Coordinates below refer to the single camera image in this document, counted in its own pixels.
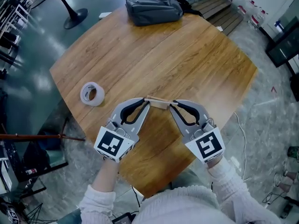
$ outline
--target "wooden pallet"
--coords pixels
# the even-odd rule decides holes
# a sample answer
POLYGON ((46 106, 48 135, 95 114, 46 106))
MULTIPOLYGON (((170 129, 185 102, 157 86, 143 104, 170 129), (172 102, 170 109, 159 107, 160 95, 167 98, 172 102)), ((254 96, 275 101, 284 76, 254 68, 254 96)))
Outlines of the wooden pallet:
POLYGON ((223 33, 228 35, 243 20, 243 17, 232 8, 228 0, 200 0, 192 4, 192 8, 199 10, 203 17, 215 27, 221 26, 223 33))

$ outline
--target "concrete floor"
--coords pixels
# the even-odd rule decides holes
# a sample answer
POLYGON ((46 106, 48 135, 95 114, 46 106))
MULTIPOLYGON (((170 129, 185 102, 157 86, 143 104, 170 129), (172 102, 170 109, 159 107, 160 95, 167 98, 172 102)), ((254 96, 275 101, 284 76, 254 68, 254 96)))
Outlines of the concrete floor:
MULTIPOLYGON (((124 0, 67 0, 74 9, 88 8, 89 15, 80 25, 65 30, 68 16, 60 0, 46 0, 31 11, 30 24, 21 32, 18 65, 12 66, 3 86, 9 94, 7 129, 10 133, 37 133, 61 100, 53 83, 49 68, 65 50, 98 21, 101 12, 113 11, 124 0)), ((299 105, 289 85, 289 72, 285 66, 274 67, 264 52, 266 40, 259 32, 240 24, 229 36, 258 67, 259 73, 237 110, 240 123, 247 135, 247 171, 245 178, 249 190, 258 202, 272 190, 274 173, 287 160, 289 146, 299 143, 299 105), (277 93, 271 92, 275 87, 277 93)), ((225 156, 239 174, 244 171, 244 138, 235 115, 223 128, 222 136, 227 150, 225 156)), ((83 137, 76 121, 71 119, 66 134, 83 137)), ((69 166, 44 175, 41 180, 47 190, 26 200, 28 209, 44 203, 41 215, 45 219, 58 219, 75 210, 88 184, 92 183, 101 166, 101 158, 87 141, 66 140, 64 151, 69 166)), ((292 171, 298 164, 288 159, 292 171)), ((195 161, 190 168, 209 184, 203 166, 195 161)), ((119 177, 114 214, 138 210, 130 186, 119 177)), ((270 209, 280 212, 282 202, 277 200, 270 209)))
MULTIPOLYGON (((299 164, 286 155, 289 146, 299 143, 299 103, 295 102, 290 89, 289 71, 285 66, 275 68, 264 52, 267 42, 260 32, 242 22, 229 38, 258 67, 258 75, 236 113, 247 138, 245 179, 250 177, 251 180, 246 183, 251 195, 262 204, 269 192, 282 192, 279 188, 273 189, 272 182, 274 174, 281 171, 284 161, 287 161, 289 170, 299 170, 299 164), (277 93, 271 91, 273 86, 277 93)), ((67 124, 66 134, 84 137, 73 117, 67 124)), ((221 134, 226 145, 225 157, 242 176, 244 137, 234 114, 221 134)), ((64 152, 69 166, 41 177, 48 189, 26 200, 28 209, 44 203, 41 216, 52 220, 61 218, 77 208, 87 185, 93 182, 102 164, 101 157, 89 141, 65 140, 64 152)), ((205 186, 210 186, 206 169, 198 160, 189 168, 200 177, 205 186)), ((121 177, 118 178, 115 192, 117 198, 114 214, 117 217, 125 212, 138 210, 130 185, 121 177)), ((279 198, 268 209, 280 215, 284 205, 285 201, 279 198)))

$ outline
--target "roll of tape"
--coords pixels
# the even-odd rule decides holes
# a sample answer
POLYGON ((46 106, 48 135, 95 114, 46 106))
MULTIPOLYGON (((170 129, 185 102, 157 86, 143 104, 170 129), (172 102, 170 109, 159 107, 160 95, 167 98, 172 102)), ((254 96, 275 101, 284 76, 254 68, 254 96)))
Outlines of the roll of tape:
POLYGON ((85 85, 83 85, 80 92, 80 98, 81 101, 86 105, 98 106, 103 102, 105 98, 105 92, 104 89, 100 87, 97 83, 88 82, 85 85), (94 89, 96 90, 95 97, 90 100, 89 98, 90 92, 94 89))

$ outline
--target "white sleeve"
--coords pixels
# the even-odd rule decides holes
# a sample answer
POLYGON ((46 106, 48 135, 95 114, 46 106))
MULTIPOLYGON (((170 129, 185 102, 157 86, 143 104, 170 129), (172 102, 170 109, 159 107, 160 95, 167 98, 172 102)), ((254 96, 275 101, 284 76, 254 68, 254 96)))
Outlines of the white sleeve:
POLYGON ((221 210, 237 224, 281 224, 274 213, 250 195, 247 185, 224 157, 208 172, 221 210))
POLYGON ((90 185, 79 204, 82 224, 112 224, 109 219, 112 216, 115 192, 98 192, 90 185))

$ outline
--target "white knit sweater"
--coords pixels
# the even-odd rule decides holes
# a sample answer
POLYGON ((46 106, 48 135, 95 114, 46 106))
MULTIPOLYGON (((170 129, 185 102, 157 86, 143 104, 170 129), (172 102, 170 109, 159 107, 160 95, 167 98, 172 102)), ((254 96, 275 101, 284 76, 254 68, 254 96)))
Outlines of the white knit sweater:
MULTIPOLYGON (((208 172, 215 194, 203 186, 167 190, 145 200, 133 223, 280 224, 275 214, 250 196, 225 158, 208 172)), ((98 192, 88 186, 79 204, 82 224, 111 224, 114 200, 115 192, 98 192)))

